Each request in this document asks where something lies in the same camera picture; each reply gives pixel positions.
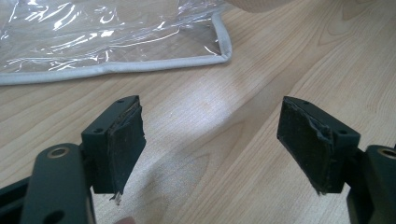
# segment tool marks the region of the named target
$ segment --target wood grain surface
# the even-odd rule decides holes
[[[0,188],[41,150],[79,144],[117,99],[138,94],[148,144],[120,205],[95,195],[98,223],[348,223],[346,196],[318,196],[276,140],[284,95],[396,143],[396,1],[296,0],[224,13],[229,63],[0,88]]]

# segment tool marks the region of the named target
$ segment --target plastic packaging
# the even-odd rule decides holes
[[[221,0],[0,2],[0,84],[223,63]]]

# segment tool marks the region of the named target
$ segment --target wooden table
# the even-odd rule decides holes
[[[346,196],[318,196],[276,140],[284,95],[396,143],[396,1],[296,0],[224,22],[226,64],[0,88],[0,188],[41,150],[79,144],[113,101],[138,94],[148,144],[119,206],[94,196],[99,223],[348,223]]]

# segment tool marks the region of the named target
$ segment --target clear plastic bag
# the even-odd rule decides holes
[[[0,84],[223,63],[221,0],[0,2]]]

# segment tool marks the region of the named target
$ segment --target black plastic part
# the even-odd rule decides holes
[[[374,211],[370,194],[351,189],[346,197],[346,204],[351,224],[369,223]]]
[[[369,146],[362,170],[375,208],[370,223],[396,223],[396,150]]]
[[[339,193],[346,157],[356,153],[361,135],[320,108],[285,96],[277,138],[319,193]]]
[[[346,183],[355,191],[356,194],[368,195],[369,191],[367,189],[367,184],[364,179],[364,174],[361,167],[361,160],[363,156],[364,152],[358,148],[355,148],[355,154],[346,157],[342,175]]]
[[[77,145],[60,144],[38,154],[21,223],[94,223],[92,198]]]
[[[0,189],[0,223],[20,223],[29,177]]]
[[[82,150],[95,193],[123,193],[146,139],[138,96],[118,100],[83,133]]]

